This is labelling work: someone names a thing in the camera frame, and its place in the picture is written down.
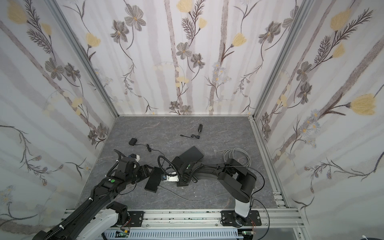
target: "yellow flower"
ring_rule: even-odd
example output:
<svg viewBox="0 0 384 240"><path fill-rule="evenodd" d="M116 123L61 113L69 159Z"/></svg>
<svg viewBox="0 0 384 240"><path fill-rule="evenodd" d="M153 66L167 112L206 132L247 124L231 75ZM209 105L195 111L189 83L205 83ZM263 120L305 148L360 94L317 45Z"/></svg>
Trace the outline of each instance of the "yellow flower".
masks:
<svg viewBox="0 0 384 240"><path fill-rule="evenodd" d="M207 21L204 18L199 19L199 28L204 28L207 25Z"/></svg>
<svg viewBox="0 0 384 240"><path fill-rule="evenodd" d="M185 77L177 77L176 80L178 82L184 82L184 83L189 83L189 79Z"/></svg>
<svg viewBox="0 0 384 240"><path fill-rule="evenodd" d="M242 33L236 34L235 38L232 41L232 45L235 47L243 45L247 40L245 39Z"/></svg>
<svg viewBox="0 0 384 240"><path fill-rule="evenodd" d="M362 95L357 97L355 100L349 103L349 108L351 108L355 113L359 115L373 115L375 111L373 110L376 106L376 98L372 93Z"/></svg>
<svg viewBox="0 0 384 240"><path fill-rule="evenodd" d="M76 108L78 107L80 104L83 103L83 99L82 98L75 98L72 102L72 107Z"/></svg>
<svg viewBox="0 0 384 240"><path fill-rule="evenodd" d="M91 47L97 47L101 41L100 39L95 37L92 33L87 33L86 39L87 39L88 45L90 45Z"/></svg>
<svg viewBox="0 0 384 240"><path fill-rule="evenodd" d="M188 13L192 10L192 0L180 0L176 7L180 12Z"/></svg>
<svg viewBox="0 0 384 240"><path fill-rule="evenodd" d="M331 28L334 31L340 30L347 23L350 14L351 14L351 9L348 9L334 16L331 19Z"/></svg>
<svg viewBox="0 0 384 240"><path fill-rule="evenodd" d="M22 6L15 1L9 1L8 6L8 18L14 23L23 24L26 23L27 17Z"/></svg>
<svg viewBox="0 0 384 240"><path fill-rule="evenodd" d="M287 97L284 94L277 100L277 105L280 105L280 103L283 103L283 107L287 106Z"/></svg>
<svg viewBox="0 0 384 240"><path fill-rule="evenodd" d="M41 24L41 27L43 28L44 32L46 34L48 34L49 36L52 35L52 29L51 29L51 26L49 24L46 24L46 23L42 23Z"/></svg>
<svg viewBox="0 0 384 240"><path fill-rule="evenodd" d="M53 111L55 109L55 106L53 106L52 104L48 104L47 109L49 111Z"/></svg>
<svg viewBox="0 0 384 240"><path fill-rule="evenodd" d="M341 57L345 53L345 48L342 43L336 48L336 50L333 52L332 57L338 58Z"/></svg>

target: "metal bracket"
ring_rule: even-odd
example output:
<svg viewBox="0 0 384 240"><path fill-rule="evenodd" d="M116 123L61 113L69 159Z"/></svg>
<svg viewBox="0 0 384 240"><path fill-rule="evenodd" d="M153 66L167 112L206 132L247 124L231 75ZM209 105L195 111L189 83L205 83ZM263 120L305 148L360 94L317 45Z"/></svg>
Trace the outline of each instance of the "metal bracket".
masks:
<svg viewBox="0 0 384 240"><path fill-rule="evenodd" d="M233 215L234 211L221 211L221 224L223 227L234 227L236 226L235 216ZM251 210L249 212L247 223L244 226L253 226L252 221L256 224L256 226L261 226L262 221L260 219L259 211Z"/></svg>
<svg viewBox="0 0 384 240"><path fill-rule="evenodd" d="M273 198L276 201L277 208L280 208L280 209L287 208L281 192L273 192Z"/></svg>
<svg viewBox="0 0 384 240"><path fill-rule="evenodd" d="M136 212L128 212L129 216L131 217L131 220L129 222L130 227L141 227L141 224L143 222L143 211L136 211Z"/></svg>

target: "white component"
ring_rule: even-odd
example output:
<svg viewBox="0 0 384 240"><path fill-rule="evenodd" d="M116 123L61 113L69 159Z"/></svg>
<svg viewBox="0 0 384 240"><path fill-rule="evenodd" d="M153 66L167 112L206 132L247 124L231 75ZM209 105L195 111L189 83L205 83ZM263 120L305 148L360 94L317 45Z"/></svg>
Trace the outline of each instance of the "white component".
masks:
<svg viewBox="0 0 384 240"><path fill-rule="evenodd" d="M235 213L246 218L248 216L249 210L250 210L250 204L249 202L241 202L237 199L235 199Z"/></svg>
<svg viewBox="0 0 384 240"><path fill-rule="evenodd" d="M88 225L81 231L77 240L95 240L109 227L115 225L118 221L119 214L113 209L105 209L100 214L97 214L95 219L92 219Z"/></svg>
<svg viewBox="0 0 384 240"><path fill-rule="evenodd" d="M168 182L178 182L179 181L179 177L177 175L173 176L173 177L167 175L167 181Z"/></svg>

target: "small black device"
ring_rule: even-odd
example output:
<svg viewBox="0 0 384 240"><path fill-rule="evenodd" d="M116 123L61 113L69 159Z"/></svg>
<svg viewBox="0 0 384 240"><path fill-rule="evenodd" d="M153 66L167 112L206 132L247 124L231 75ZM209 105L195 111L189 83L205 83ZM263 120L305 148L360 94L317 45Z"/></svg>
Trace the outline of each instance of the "small black device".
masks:
<svg viewBox="0 0 384 240"><path fill-rule="evenodd" d="M129 141L129 145L131 145L131 146L135 146L136 143L137 143L136 138L131 138L131 140Z"/></svg>

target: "gray flower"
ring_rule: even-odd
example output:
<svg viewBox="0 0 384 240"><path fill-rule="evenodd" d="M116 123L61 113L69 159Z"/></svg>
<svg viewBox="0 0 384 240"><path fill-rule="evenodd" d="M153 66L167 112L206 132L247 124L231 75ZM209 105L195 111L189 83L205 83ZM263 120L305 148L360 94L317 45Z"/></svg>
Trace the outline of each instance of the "gray flower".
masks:
<svg viewBox="0 0 384 240"><path fill-rule="evenodd" d="M88 139L91 141L91 145L96 143L97 134L95 130L91 130L88 134Z"/></svg>
<svg viewBox="0 0 384 240"><path fill-rule="evenodd" d="M311 94L312 85L310 85L308 82L305 82L305 84L300 87L300 90L301 92L297 95L297 97L301 98L301 104L305 104L308 102L307 95Z"/></svg>
<svg viewBox="0 0 384 240"><path fill-rule="evenodd" d="M191 61L193 62L193 67L197 67L199 65L199 68L203 68L205 63L203 63L201 60L203 58L201 57L201 54L193 54L191 57Z"/></svg>
<svg viewBox="0 0 384 240"><path fill-rule="evenodd" d="M180 112L183 114L183 115L187 115L187 114L191 114L192 113L192 107L191 106L187 106L187 105L184 105L181 107L180 109Z"/></svg>
<svg viewBox="0 0 384 240"><path fill-rule="evenodd" d="M284 19L284 22L282 24L283 28L289 28L292 25L298 10L299 10L299 6L295 6L295 8L291 10L291 17Z"/></svg>
<svg viewBox="0 0 384 240"><path fill-rule="evenodd" d="M264 130L263 130L265 138L268 138L269 134L271 134L271 132L272 132L271 127L268 124L265 124L264 125Z"/></svg>
<svg viewBox="0 0 384 240"><path fill-rule="evenodd" d="M177 56L180 56L181 59L185 59L185 57L190 57L192 55L191 51L188 51L189 45L188 43L179 43L177 45L178 52L176 53Z"/></svg>
<svg viewBox="0 0 384 240"><path fill-rule="evenodd" d="M128 26L135 25L136 30L141 31L141 26L147 25L147 23L141 19L144 13L138 6L134 5L131 7L131 5L127 4L125 11L130 15L124 18Z"/></svg>
<svg viewBox="0 0 384 240"><path fill-rule="evenodd" d="M61 81L61 75L64 73L64 68L62 66L57 66L55 60L49 58L49 61L45 61L45 69L51 73L52 79L55 79L57 77L57 79Z"/></svg>
<svg viewBox="0 0 384 240"><path fill-rule="evenodd" d="M265 114L262 116L262 121L267 122L268 121L268 113L265 112Z"/></svg>
<svg viewBox="0 0 384 240"><path fill-rule="evenodd" d="M265 29L266 33L259 35L259 43L263 43L265 40L271 43L273 41L273 37L280 33L280 25L281 23L275 23L272 21Z"/></svg>
<svg viewBox="0 0 384 240"><path fill-rule="evenodd" d="M121 38L124 42L128 42L127 36L125 34L128 34L129 30L125 25L125 22L113 20L112 29L115 30L115 33L111 33L113 41L118 43Z"/></svg>
<svg viewBox="0 0 384 240"><path fill-rule="evenodd" d="M305 61L301 64L301 69L297 70L297 81L306 82L308 79L307 73L311 70L312 64L308 64L308 61Z"/></svg>
<svg viewBox="0 0 384 240"><path fill-rule="evenodd" d="M68 63L68 65L66 65L64 68L65 72L67 73L67 76L72 77L74 82L76 82L76 77L80 78L80 71L75 70L70 63Z"/></svg>
<svg viewBox="0 0 384 240"><path fill-rule="evenodd" d="M104 137L107 134L107 128L102 123L97 127L97 133L100 137Z"/></svg>
<svg viewBox="0 0 384 240"><path fill-rule="evenodd" d="M171 101L169 109L174 111L175 109L179 109L180 104L177 101Z"/></svg>

